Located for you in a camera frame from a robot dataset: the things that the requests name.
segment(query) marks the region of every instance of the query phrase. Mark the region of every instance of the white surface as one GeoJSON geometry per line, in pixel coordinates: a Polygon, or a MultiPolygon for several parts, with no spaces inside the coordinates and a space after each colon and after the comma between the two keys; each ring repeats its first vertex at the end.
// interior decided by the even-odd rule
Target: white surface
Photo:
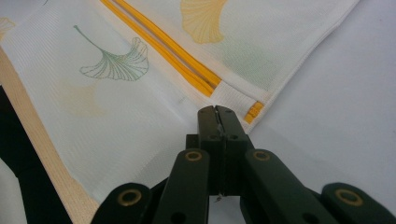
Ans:
{"type": "MultiPolygon", "coordinates": [[[[307,187],[321,192],[329,183],[352,184],[396,215],[394,8],[393,0],[361,0],[250,138],[256,148],[275,152],[307,187]]],[[[238,201],[227,203],[211,210],[209,223],[243,223],[238,201]]]]}
{"type": "Polygon", "coordinates": [[[26,217],[20,184],[8,166],[0,160],[0,224],[24,224],[26,217]]]}

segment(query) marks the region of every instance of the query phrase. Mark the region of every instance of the yellow stripe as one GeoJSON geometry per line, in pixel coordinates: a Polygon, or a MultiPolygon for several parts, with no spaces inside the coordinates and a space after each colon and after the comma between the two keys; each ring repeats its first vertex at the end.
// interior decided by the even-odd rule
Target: yellow stripe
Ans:
{"type": "Polygon", "coordinates": [[[148,35],[141,27],[134,23],[129,17],[122,13],[118,8],[110,3],[109,0],[102,0],[102,3],[116,14],[122,21],[131,27],[138,35],[145,39],[152,47],[154,47],[186,80],[194,86],[198,91],[207,97],[213,92],[213,88],[206,82],[198,78],[189,68],[182,64],[171,52],[166,50],[152,36],[148,35]]]}
{"type": "Polygon", "coordinates": [[[250,124],[251,122],[253,122],[253,120],[255,118],[257,118],[257,116],[259,116],[260,112],[262,111],[262,109],[264,108],[264,105],[260,102],[256,102],[247,112],[247,114],[245,115],[244,120],[250,124]]]}
{"type": "Polygon", "coordinates": [[[153,34],[155,34],[161,41],[168,46],[180,59],[188,64],[193,70],[198,72],[205,81],[211,84],[212,87],[216,88],[221,79],[213,73],[210,69],[205,67],[203,64],[193,58],[186,50],[184,50],[178,43],[175,42],[169,35],[155,25],[151,20],[141,14],[139,11],[131,7],[125,0],[115,0],[123,9],[131,13],[139,22],[141,22],[146,28],[148,28],[153,34]]]}

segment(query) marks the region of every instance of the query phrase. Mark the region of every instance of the black clamp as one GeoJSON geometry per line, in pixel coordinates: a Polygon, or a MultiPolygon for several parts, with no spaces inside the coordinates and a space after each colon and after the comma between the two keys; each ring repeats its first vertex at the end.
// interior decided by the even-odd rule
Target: black clamp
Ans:
{"type": "Polygon", "coordinates": [[[307,189],[272,152],[255,149],[235,113],[208,106],[198,134],[187,134],[167,179],[153,189],[125,184],[101,204],[92,223],[204,224],[209,195],[238,195],[246,223],[396,223],[362,190],[335,183],[307,189]]]}

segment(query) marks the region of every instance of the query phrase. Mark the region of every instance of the wooden board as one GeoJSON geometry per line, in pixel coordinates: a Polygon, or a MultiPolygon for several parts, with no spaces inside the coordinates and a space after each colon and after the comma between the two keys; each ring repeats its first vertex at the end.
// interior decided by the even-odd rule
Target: wooden board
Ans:
{"type": "Polygon", "coordinates": [[[18,74],[0,47],[0,84],[43,163],[73,223],[90,223],[98,203],[67,172],[18,74]]]}

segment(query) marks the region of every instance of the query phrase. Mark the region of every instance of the folded cloth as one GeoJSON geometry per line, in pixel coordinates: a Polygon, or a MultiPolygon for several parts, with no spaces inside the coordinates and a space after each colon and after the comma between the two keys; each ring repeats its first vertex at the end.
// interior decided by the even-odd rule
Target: folded cloth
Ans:
{"type": "Polygon", "coordinates": [[[69,173],[101,202],[169,175],[206,105],[249,132],[357,2],[49,0],[0,44],[69,173]]]}

